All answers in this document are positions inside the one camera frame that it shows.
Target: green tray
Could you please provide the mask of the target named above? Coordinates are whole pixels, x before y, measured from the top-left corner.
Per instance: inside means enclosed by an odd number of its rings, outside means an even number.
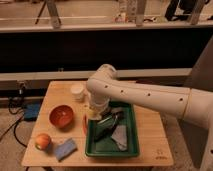
[[[111,125],[113,119],[102,124],[97,121],[89,120],[86,139],[85,153],[89,157],[136,157],[139,155],[138,136],[135,123],[135,114],[132,105],[123,102],[110,102],[111,107],[122,107],[124,118],[120,120],[119,125],[126,125],[127,128],[127,150],[120,151],[111,135],[106,136],[98,142],[94,142],[95,135]]]

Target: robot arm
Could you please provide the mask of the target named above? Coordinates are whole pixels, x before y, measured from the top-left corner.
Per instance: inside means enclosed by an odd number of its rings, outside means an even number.
[[[213,93],[184,87],[136,84],[116,80],[116,70],[102,65],[87,81],[90,105],[98,108],[110,98],[172,115],[209,130],[201,170],[213,163]]]

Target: orange bowl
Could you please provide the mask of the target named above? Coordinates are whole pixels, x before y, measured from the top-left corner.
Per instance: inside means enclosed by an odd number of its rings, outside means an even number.
[[[73,120],[73,110],[67,105],[54,108],[49,116],[50,122],[57,128],[63,128]]]

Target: cloth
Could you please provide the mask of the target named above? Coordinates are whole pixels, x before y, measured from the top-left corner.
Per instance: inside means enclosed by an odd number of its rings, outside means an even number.
[[[126,125],[118,125],[111,138],[116,142],[121,151],[127,150]]]
[[[54,154],[58,161],[70,155],[77,149],[75,141],[72,138],[66,140],[63,144],[58,145],[54,151]]]

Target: cable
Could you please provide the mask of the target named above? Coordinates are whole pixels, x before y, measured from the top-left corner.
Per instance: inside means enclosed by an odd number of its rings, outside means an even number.
[[[15,97],[9,98],[8,103],[8,110],[10,114],[16,115],[23,109],[23,103],[24,103],[24,96],[18,97],[17,100],[15,100]]]
[[[26,148],[27,145],[24,144],[23,142],[21,142],[21,141],[18,139],[17,135],[16,135],[16,129],[17,129],[18,125],[19,125],[22,121],[23,121],[23,119],[21,118],[18,122],[16,122],[16,124],[15,124],[15,126],[14,126],[14,129],[13,129],[13,135],[14,135],[16,141],[17,141],[20,145],[22,145],[23,147]]]
[[[24,115],[22,115],[18,120],[16,120],[12,125],[9,126],[9,128],[0,136],[0,141],[3,139],[3,137],[9,132],[9,130],[17,123],[19,122]]]

